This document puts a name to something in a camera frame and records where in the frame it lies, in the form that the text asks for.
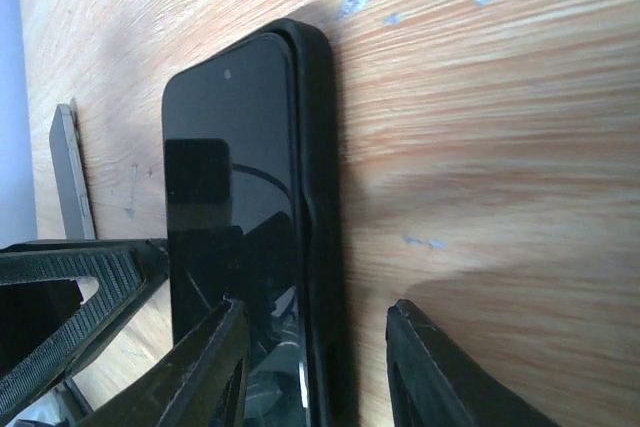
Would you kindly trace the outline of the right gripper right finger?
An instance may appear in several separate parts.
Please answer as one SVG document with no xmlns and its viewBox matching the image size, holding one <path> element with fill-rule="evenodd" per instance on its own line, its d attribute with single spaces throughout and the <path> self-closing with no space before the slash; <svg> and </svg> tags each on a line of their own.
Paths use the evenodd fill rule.
<svg viewBox="0 0 640 427">
<path fill-rule="evenodd" d="M 554 426 L 498 382 L 413 302 L 388 309 L 387 373 L 396 426 Z"/>
</svg>

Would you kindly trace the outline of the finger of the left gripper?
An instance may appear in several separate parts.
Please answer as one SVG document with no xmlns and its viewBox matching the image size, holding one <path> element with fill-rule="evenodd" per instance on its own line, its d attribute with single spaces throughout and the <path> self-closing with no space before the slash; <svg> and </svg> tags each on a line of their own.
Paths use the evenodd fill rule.
<svg viewBox="0 0 640 427">
<path fill-rule="evenodd" d="M 168 276 L 164 239 L 2 249 L 2 406 L 27 407 L 83 370 Z"/>
</svg>

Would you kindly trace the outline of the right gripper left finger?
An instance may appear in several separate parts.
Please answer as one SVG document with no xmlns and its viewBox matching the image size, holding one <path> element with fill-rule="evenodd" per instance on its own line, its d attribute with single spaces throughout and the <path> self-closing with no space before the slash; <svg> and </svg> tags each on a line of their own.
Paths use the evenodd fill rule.
<svg viewBox="0 0 640 427">
<path fill-rule="evenodd" d="M 83 426 L 241 426 L 248 318 L 222 301 L 143 377 L 84 419 Z"/>
</svg>

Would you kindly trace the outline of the small black phone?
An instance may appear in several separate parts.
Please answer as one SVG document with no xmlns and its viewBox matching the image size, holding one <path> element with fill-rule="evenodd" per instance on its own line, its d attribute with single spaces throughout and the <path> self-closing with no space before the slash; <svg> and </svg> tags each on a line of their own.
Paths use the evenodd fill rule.
<svg viewBox="0 0 640 427">
<path fill-rule="evenodd" d="M 68 104 L 56 106 L 49 130 L 49 147 L 66 237 L 70 240 L 95 239 L 79 130 L 75 113 Z"/>
</svg>

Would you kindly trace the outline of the black phone case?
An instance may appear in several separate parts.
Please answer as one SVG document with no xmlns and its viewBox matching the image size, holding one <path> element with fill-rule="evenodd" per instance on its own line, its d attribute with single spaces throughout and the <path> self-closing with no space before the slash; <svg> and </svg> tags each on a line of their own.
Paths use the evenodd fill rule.
<svg viewBox="0 0 640 427">
<path fill-rule="evenodd" d="M 292 66 L 298 306 L 306 352 L 300 380 L 307 390 L 302 426 L 352 426 L 357 390 L 341 238 L 334 56 L 321 30 L 292 19 L 273 21 L 219 53 L 262 33 L 286 42 Z"/>
</svg>

